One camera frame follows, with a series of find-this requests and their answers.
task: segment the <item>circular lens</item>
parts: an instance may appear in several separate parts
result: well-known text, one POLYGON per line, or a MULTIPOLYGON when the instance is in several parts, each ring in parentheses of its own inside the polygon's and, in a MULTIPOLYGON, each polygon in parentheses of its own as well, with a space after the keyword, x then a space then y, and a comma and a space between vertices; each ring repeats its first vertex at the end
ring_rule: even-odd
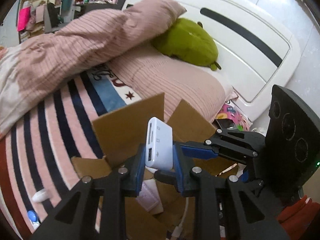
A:
POLYGON ((287 113, 282 119, 282 133, 284 137, 290 141, 296 132, 296 123, 293 117, 287 113))
POLYGON ((303 163, 308 158, 307 142, 303 138, 300 138, 296 143, 294 151, 298 162, 303 163))
POLYGON ((278 117, 280 116, 280 105, 279 105, 278 101, 276 101, 276 102, 273 104, 272 112, 273 112, 273 116, 274 116, 275 118, 278 118, 278 117))

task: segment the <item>plush toy ear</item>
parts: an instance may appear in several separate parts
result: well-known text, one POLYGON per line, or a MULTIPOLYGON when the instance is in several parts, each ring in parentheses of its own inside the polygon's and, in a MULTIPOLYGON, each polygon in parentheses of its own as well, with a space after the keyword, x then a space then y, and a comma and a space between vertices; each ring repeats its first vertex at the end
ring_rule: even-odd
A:
POLYGON ((221 69, 220 65, 217 62, 211 64, 210 68, 211 68, 212 71, 215 71, 217 69, 221 69))

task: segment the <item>black stripe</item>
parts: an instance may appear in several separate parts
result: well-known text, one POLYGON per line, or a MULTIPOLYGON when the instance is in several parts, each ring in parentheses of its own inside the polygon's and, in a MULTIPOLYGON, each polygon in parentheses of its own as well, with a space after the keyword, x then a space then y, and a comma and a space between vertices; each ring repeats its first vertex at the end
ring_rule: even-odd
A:
POLYGON ((267 44, 260 40, 256 35, 249 32, 246 28, 208 8, 201 8, 200 13, 238 33, 240 36, 253 44, 257 49, 259 49, 264 55, 266 55, 267 58, 269 58, 277 67, 281 65, 282 59, 267 44))
POLYGON ((54 158, 53 151, 51 148, 48 129, 47 129, 47 123, 45 119, 44 101, 38 104, 38 121, 39 121, 39 131, 40 131, 40 137, 41 137, 41 145, 44 152, 44 158, 47 163, 52 181, 57 189, 57 192, 59 193, 60 196, 63 196, 69 190, 62 179, 62 176, 56 164, 56 160, 54 158))
POLYGON ((70 159, 73 156, 81 157, 67 121, 66 113, 64 111, 64 107, 61 99, 60 90, 53 93, 53 100, 54 100, 54 107, 56 109, 57 120, 58 120, 61 137, 62 137, 64 146, 67 150, 68 156, 70 159))
POLYGON ((16 177, 18 189, 23 201, 23 204, 26 207, 27 211, 34 210, 29 199, 27 190, 24 186, 24 182, 21 175, 20 164, 19 164, 19 157, 18 157, 18 149, 17 149, 17 127, 14 125, 11 129, 11 151, 12 151, 12 162, 13 162, 13 169, 14 174, 16 177))
POLYGON ((80 77, 82 79, 83 85, 85 87, 85 89, 87 90, 87 93, 91 99, 91 102, 94 106, 94 109, 97 112, 97 115, 103 115, 105 113, 107 113, 108 111, 106 110, 106 108, 104 107, 101 98, 99 97, 98 93, 96 92, 96 90, 94 89, 88 75, 86 72, 82 72, 80 74, 80 77))
POLYGON ((96 157, 98 159, 101 159, 103 157, 103 153, 102 153, 100 145, 97 141, 97 138, 93 132, 91 122, 88 118, 88 115, 84 109, 84 106, 83 106, 82 100, 80 98, 78 89, 76 87, 75 81, 74 80, 69 81, 68 87, 69 87, 72 103, 73 103, 73 106, 74 106, 75 111, 77 113, 79 122, 80 122, 81 127, 84 132, 84 135, 87 138, 87 141, 88 141, 92 151, 96 155, 96 157))
MULTIPOLYGON (((26 154, 27 154, 28 166, 29 166, 31 178, 33 180, 33 184, 35 185, 36 191, 39 191, 43 189, 44 186, 42 184, 42 180, 36 165, 36 159, 33 153, 32 139, 31 139, 31 132, 30 132, 30 112, 27 112, 24 115, 24 140, 25 140, 26 154)), ((42 204, 47 213, 49 213, 53 209, 52 203, 49 199, 46 199, 45 201, 43 201, 42 204)))

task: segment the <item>striped bedsheet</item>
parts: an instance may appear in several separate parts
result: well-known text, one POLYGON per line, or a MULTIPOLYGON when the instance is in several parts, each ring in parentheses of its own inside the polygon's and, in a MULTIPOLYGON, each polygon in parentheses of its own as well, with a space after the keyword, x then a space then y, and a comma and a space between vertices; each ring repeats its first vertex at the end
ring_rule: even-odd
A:
POLYGON ((36 211, 43 221, 79 181, 70 158, 102 158, 91 120, 140 99, 102 64, 49 95, 1 140, 0 207, 22 238, 34 231, 27 211, 36 211), (33 203, 43 188, 51 198, 33 203))

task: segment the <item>usb port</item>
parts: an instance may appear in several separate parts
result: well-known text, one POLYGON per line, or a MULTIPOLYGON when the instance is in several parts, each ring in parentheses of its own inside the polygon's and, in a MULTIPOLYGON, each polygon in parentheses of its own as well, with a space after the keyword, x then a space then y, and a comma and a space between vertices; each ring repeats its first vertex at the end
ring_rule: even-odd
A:
POLYGON ((148 158, 148 160, 151 161, 151 159, 152 159, 152 148, 149 149, 149 158, 148 158))
POLYGON ((152 128, 152 123, 150 123, 150 126, 149 126, 149 138, 148 138, 148 144, 150 144, 151 128, 152 128))

